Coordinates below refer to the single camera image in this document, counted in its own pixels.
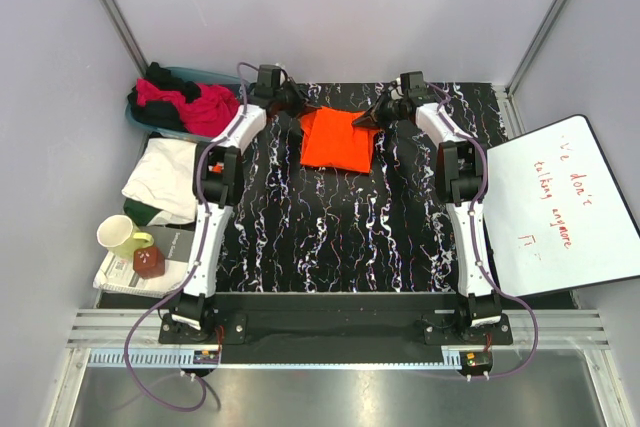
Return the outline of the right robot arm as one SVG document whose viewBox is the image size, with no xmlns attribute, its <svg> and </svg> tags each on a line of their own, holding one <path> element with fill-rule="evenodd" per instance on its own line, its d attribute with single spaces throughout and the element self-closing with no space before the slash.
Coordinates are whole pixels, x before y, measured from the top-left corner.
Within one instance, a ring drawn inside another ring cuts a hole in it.
<svg viewBox="0 0 640 427">
<path fill-rule="evenodd" d="M 448 327 L 463 342 L 488 344 L 500 329 L 502 306 L 484 228 L 487 152 L 447 113 L 449 102 L 449 94 L 426 82 L 422 72 L 402 73 L 352 125 L 374 130 L 407 120 L 437 147 L 436 197 L 451 221 L 458 259 L 457 305 Z"/>
</svg>

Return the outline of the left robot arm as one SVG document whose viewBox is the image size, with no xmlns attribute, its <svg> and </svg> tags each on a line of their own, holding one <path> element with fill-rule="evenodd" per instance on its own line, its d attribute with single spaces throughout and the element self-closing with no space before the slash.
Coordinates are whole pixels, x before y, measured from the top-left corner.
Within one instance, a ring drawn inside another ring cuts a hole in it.
<svg viewBox="0 0 640 427">
<path fill-rule="evenodd" d="M 214 313 L 217 271 L 227 224 L 244 192 L 243 153 L 269 119 L 284 111 L 298 117 L 308 107 L 303 90 L 278 65 L 255 69 L 253 86 L 241 85 L 242 104 L 225 130 L 196 146 L 193 192 L 198 201 L 185 279 L 163 305 L 162 343 L 204 343 L 222 337 Z"/>
</svg>

